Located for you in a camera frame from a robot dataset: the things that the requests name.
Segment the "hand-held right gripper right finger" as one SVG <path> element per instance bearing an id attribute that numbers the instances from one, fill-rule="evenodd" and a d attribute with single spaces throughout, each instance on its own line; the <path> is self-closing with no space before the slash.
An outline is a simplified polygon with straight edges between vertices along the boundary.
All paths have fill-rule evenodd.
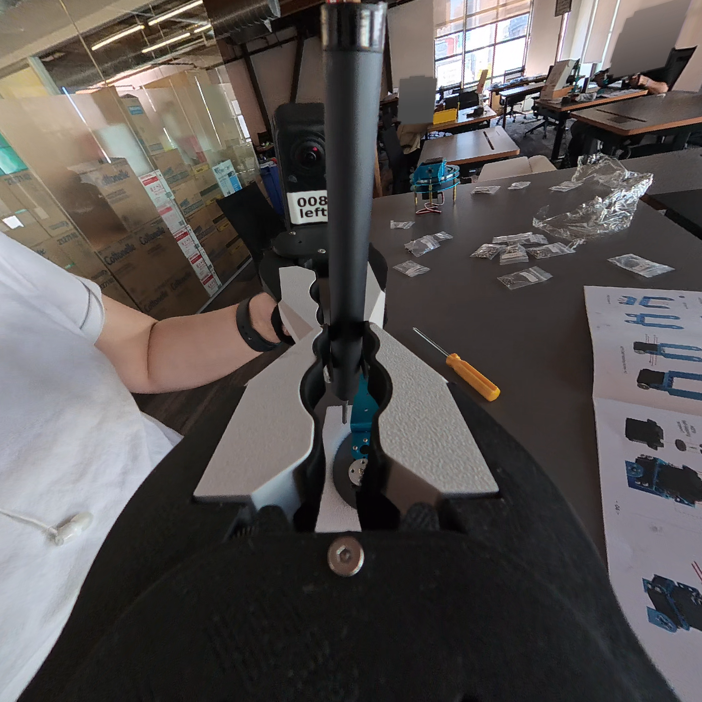
<path id="1" fill-rule="evenodd" d="M 363 339 L 371 420 L 359 487 L 363 530 L 395 529 L 416 504 L 495 498 L 498 484 L 446 379 L 378 325 Z"/>

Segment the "black electric screwdriver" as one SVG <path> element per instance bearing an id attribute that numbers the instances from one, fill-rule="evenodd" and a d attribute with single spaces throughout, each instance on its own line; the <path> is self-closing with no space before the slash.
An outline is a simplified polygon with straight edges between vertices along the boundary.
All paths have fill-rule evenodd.
<path id="1" fill-rule="evenodd" d="M 388 6 L 321 7 L 327 150 L 330 377 L 342 419 L 359 384 L 375 136 Z"/>

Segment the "yellow screwdriver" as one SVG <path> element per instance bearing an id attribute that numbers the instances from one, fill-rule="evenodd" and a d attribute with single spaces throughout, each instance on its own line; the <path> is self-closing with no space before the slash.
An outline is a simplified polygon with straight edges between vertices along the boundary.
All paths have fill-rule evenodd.
<path id="1" fill-rule="evenodd" d="M 433 346 L 440 354 L 445 356 L 446 365 L 453 370 L 453 372 L 461 377 L 465 382 L 467 382 L 474 390 L 476 390 L 484 399 L 487 401 L 495 401 L 498 399 L 501 391 L 497 385 L 488 380 L 484 375 L 482 375 L 477 369 L 463 360 L 457 354 L 449 354 L 442 347 L 431 340 L 426 334 L 417 329 L 412 328 L 413 331 L 424 339 L 427 343 Z"/>

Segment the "blue metal bracket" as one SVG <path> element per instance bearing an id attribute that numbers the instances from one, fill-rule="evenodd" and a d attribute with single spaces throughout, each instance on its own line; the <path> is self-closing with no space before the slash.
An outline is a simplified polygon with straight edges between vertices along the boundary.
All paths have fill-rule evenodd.
<path id="1" fill-rule="evenodd" d="M 371 429 L 373 418 L 378 412 L 378 403 L 369 392 L 368 380 L 359 377 L 359 387 L 352 404 L 350 417 L 350 434 L 356 442 L 354 452 L 366 454 L 367 462 L 370 452 Z"/>

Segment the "black servo motor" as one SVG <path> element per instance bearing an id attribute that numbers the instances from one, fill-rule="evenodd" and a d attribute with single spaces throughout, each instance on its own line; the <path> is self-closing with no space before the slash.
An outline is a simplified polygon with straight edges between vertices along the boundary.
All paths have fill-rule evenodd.
<path id="1" fill-rule="evenodd" d="M 356 496 L 367 466 L 366 454 L 354 452 L 356 442 L 348 434 L 341 442 L 332 463 L 332 479 L 345 504 L 356 510 Z"/>

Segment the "white foam pad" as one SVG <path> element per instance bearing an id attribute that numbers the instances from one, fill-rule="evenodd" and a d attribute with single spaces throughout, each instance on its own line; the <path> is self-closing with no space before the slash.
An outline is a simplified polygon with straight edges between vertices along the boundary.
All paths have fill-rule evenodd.
<path id="1" fill-rule="evenodd" d="M 322 427 L 325 482 L 314 530 L 318 533 L 360 532 L 355 507 L 355 486 L 349 470 L 356 460 L 352 452 L 350 423 L 343 422 L 341 406 L 327 407 Z"/>

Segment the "person's left forearm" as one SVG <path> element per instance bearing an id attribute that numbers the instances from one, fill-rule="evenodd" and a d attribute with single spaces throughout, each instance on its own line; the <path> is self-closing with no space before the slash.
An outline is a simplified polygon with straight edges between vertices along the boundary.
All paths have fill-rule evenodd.
<path id="1" fill-rule="evenodd" d="M 157 321 L 111 298 L 95 346 L 127 389 L 159 394 L 202 387 L 260 355 L 241 338 L 237 306 Z"/>

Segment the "person's left hand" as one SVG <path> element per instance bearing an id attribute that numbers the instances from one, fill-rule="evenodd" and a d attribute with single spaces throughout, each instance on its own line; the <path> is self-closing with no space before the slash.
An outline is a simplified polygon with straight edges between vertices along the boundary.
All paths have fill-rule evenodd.
<path id="1" fill-rule="evenodd" d="M 278 303 L 271 295 L 263 292 L 253 296 L 249 310 L 253 327 L 267 340 L 281 340 L 280 346 L 292 346 L 295 343 L 283 324 Z"/>

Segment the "blue bin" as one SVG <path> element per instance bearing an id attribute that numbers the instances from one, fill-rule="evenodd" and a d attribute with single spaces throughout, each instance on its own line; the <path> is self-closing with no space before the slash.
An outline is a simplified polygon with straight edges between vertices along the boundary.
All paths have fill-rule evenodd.
<path id="1" fill-rule="evenodd" d="M 278 215 L 285 218 L 284 192 L 277 164 L 273 161 L 262 163 L 260 176 L 272 207 Z"/>

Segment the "black wristwatch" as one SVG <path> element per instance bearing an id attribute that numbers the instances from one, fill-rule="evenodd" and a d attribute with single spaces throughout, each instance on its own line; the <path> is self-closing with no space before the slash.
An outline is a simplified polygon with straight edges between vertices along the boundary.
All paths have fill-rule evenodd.
<path id="1" fill-rule="evenodd" d="M 270 352 L 282 344 L 281 340 L 276 342 L 267 340 L 252 325 L 250 319 L 251 298 L 246 298 L 237 306 L 235 319 L 237 330 L 245 344 L 254 352 Z"/>

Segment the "pile of small screw bags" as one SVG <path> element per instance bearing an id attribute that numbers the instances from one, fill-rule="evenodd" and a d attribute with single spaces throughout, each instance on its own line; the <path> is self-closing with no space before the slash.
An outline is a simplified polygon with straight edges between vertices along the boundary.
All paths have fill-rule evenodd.
<path id="1" fill-rule="evenodd" d="M 423 263 L 419 263 L 418 259 L 433 251 L 440 250 L 446 245 L 444 242 L 451 242 L 455 238 L 456 237 L 453 236 L 452 233 L 446 231 L 439 231 L 417 237 L 404 245 L 404 251 L 408 259 L 393 265 L 392 269 L 410 278 L 426 274 L 430 271 L 430 268 Z M 529 231 L 501 235 L 494 237 L 490 242 L 482 242 L 481 246 L 469 254 L 469 258 L 479 260 L 497 259 L 498 263 L 503 266 L 521 265 L 523 267 L 537 260 L 569 257 L 575 254 L 579 247 L 599 239 L 569 242 L 551 236 L 543 230 L 534 227 L 532 224 L 532 229 Z M 624 253 L 619 256 L 614 256 L 608 259 L 608 262 L 617 268 L 644 279 L 662 276 L 675 270 L 672 266 L 655 262 L 635 253 Z M 551 277 L 552 275 L 550 273 L 539 266 L 531 266 L 530 268 L 522 268 L 514 273 L 500 276 L 498 280 L 508 289 L 514 290 L 516 288 L 546 282 Z"/>

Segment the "stack of cardboard boxes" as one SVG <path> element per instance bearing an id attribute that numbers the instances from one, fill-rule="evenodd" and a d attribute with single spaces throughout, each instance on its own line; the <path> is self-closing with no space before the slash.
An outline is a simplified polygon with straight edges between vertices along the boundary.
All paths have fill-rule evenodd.
<path id="1" fill-rule="evenodd" d="M 217 200 L 231 120 L 196 91 L 1 100 L 1 233 L 158 320 L 200 311 L 250 261 Z"/>

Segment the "open instruction booklet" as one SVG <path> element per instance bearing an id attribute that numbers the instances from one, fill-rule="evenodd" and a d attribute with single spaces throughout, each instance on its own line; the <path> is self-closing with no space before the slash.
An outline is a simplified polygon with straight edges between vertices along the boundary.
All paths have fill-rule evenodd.
<path id="1" fill-rule="evenodd" d="M 701 293 L 584 287 L 607 565 L 637 626 L 701 631 Z"/>

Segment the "person's white shirt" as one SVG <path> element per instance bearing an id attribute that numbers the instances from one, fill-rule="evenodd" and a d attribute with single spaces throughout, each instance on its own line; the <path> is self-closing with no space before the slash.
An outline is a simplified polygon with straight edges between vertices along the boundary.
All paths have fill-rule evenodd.
<path id="1" fill-rule="evenodd" d="M 56 545 L 1 516 L 1 700 L 15 701 L 65 626 L 108 532 L 180 441 L 145 416 L 95 346 L 100 287 L 1 235 L 1 510 L 88 529 Z"/>

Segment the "crumpled clear plastic wrap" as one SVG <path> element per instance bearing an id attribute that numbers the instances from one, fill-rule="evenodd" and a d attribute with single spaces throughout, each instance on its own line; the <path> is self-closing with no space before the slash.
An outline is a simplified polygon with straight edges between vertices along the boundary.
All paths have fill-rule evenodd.
<path id="1" fill-rule="evenodd" d="M 571 179 L 551 190 L 570 192 L 583 185 L 592 185 L 596 186 L 597 195 L 560 215 L 550 215 L 546 205 L 537 212 L 532 224 L 569 242 L 589 241 L 621 232 L 630 226 L 639 200 L 653 180 L 652 173 L 629 171 L 621 161 L 606 154 L 582 155 Z"/>

